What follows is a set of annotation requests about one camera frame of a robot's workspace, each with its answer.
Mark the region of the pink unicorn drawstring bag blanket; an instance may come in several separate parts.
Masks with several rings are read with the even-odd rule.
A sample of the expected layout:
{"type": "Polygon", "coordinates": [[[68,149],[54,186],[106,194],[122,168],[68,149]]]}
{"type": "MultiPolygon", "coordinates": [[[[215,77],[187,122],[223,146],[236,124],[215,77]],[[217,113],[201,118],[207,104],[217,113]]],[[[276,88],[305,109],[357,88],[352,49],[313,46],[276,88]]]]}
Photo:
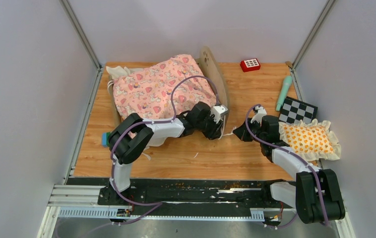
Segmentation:
{"type": "Polygon", "coordinates": [[[112,96],[123,122],[130,114],[143,119],[170,119],[198,102],[222,105],[214,84],[191,55],[176,55],[146,68],[107,67],[112,96]]]}

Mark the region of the wooden striped pet bed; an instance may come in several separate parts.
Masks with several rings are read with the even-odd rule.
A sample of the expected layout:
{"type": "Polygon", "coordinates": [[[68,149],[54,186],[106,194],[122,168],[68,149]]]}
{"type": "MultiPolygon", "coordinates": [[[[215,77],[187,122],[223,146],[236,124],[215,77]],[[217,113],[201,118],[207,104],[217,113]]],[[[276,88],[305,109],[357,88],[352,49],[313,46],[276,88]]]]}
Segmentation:
{"type": "MultiPolygon", "coordinates": [[[[213,92],[215,93],[216,96],[218,96],[219,102],[229,109],[230,98],[229,98],[229,92],[228,92],[226,79],[211,49],[208,46],[203,46],[200,50],[199,58],[195,59],[195,61],[198,64],[199,68],[201,69],[203,75],[208,77],[212,81],[212,83],[215,85],[213,92]]],[[[111,103],[112,103],[113,125],[118,126],[121,123],[122,118],[118,110],[116,109],[113,96],[111,96],[111,103]]]]}

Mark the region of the orange duck print pillow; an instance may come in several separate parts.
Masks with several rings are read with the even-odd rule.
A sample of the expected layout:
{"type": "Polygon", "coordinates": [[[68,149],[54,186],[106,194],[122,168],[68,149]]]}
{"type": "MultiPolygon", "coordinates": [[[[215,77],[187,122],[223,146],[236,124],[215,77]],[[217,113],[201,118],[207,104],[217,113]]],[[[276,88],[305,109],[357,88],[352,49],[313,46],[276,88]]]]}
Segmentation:
{"type": "Polygon", "coordinates": [[[328,120],[319,122],[313,119],[311,123],[299,121],[296,124],[280,121],[280,139],[308,162],[319,159],[339,160],[341,145],[335,133],[330,130],[330,126],[331,122],[328,120]]]}

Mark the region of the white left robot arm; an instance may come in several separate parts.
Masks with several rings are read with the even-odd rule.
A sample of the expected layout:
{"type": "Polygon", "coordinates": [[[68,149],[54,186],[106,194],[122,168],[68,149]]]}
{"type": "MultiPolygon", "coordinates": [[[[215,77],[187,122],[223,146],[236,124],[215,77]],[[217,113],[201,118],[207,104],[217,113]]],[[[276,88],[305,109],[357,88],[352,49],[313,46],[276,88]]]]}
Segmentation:
{"type": "Polygon", "coordinates": [[[143,119],[137,113],[130,114],[107,138],[113,163],[111,199],[118,205],[128,202],[132,164],[146,147],[159,147],[167,138],[186,137],[195,131],[209,140],[218,139],[228,113],[224,105],[210,107],[199,102],[170,119],[143,119]]]}

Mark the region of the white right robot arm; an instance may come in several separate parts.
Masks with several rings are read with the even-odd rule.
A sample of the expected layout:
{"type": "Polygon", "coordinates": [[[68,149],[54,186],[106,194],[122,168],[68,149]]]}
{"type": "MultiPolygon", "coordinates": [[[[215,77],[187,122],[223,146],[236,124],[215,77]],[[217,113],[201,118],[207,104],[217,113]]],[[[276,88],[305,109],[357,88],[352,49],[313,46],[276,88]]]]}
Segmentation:
{"type": "Polygon", "coordinates": [[[275,116],[260,120],[247,118],[234,135],[244,142],[260,143],[262,154],[284,169],[294,184],[284,180],[271,182],[261,193],[262,203],[273,207],[283,202],[296,209],[305,224],[327,223],[346,216],[340,186],[332,169],[311,163],[316,155],[334,151],[334,135],[327,124],[286,124],[275,116]]]}

